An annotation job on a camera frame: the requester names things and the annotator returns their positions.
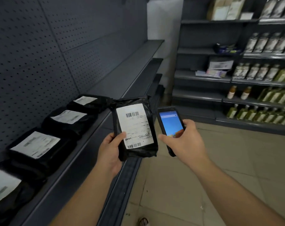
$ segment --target phone screen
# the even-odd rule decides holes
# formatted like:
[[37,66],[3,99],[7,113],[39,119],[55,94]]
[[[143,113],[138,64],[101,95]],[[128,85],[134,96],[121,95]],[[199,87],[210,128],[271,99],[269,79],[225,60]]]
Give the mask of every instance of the phone screen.
[[178,138],[181,137],[184,129],[176,111],[159,113],[167,136]]

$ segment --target floor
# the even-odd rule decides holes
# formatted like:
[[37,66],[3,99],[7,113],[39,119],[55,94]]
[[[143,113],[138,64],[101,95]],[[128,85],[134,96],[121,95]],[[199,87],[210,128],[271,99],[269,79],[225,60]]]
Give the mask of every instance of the floor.
[[[157,134],[161,133],[158,121]],[[210,158],[285,217],[285,136],[197,123]],[[142,160],[122,226],[147,217],[151,226],[223,226],[197,177],[159,141]]]

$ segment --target handheld mobile device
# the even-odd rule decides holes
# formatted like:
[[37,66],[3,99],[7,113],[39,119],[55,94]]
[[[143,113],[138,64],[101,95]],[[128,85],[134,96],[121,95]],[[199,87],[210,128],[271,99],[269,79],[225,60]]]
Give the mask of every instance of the handheld mobile device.
[[[179,138],[185,130],[182,119],[174,106],[158,108],[157,119],[163,134],[169,137]],[[176,156],[169,146],[167,149],[170,156]]]

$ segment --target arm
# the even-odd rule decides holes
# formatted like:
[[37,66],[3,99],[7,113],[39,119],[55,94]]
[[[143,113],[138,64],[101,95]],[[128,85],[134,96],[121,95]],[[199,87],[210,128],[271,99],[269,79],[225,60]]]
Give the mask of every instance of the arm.
[[125,133],[115,138],[114,134],[110,133],[103,140],[94,168],[51,222],[51,226],[93,226],[97,224],[112,179],[122,166],[118,159],[118,145],[125,137]]
[[183,120],[179,138],[159,135],[176,156],[198,177],[212,204],[227,226],[285,226],[285,219],[224,173],[208,157],[194,121]]

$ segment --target plastic wrapping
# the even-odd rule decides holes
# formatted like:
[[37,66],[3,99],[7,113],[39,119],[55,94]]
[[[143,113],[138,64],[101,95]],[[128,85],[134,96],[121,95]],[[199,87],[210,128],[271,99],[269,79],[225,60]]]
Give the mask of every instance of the plastic wrapping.
[[0,226],[7,225],[46,182],[45,177],[28,177],[28,174],[16,173],[8,164],[8,161],[0,164]]
[[89,115],[61,107],[44,119],[42,128],[54,135],[79,139],[92,126],[97,117],[97,114]]
[[127,133],[118,146],[121,161],[128,157],[152,157],[157,154],[158,143],[148,98],[119,99],[110,105],[114,134]]
[[34,128],[11,143],[7,150],[12,159],[24,165],[52,174],[76,146],[74,140],[61,138],[46,130]]
[[109,107],[112,99],[98,95],[81,94],[67,105],[69,110],[98,114]]

